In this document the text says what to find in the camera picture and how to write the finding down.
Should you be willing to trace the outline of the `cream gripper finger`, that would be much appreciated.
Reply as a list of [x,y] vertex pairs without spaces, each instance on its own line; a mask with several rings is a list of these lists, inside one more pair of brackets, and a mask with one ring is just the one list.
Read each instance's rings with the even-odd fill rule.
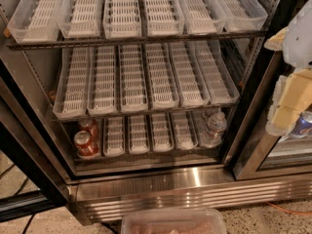
[[265,130],[280,137],[293,129],[299,115],[312,104],[312,70],[299,69],[276,82]]
[[284,27],[275,35],[267,39],[264,43],[264,48],[274,52],[281,51],[287,31],[288,29]]

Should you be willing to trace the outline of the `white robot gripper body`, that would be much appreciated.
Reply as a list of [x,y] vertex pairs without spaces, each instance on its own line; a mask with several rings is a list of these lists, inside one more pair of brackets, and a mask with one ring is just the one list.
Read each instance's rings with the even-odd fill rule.
[[290,21],[282,45],[284,62],[306,68],[312,62],[312,0],[308,0]]

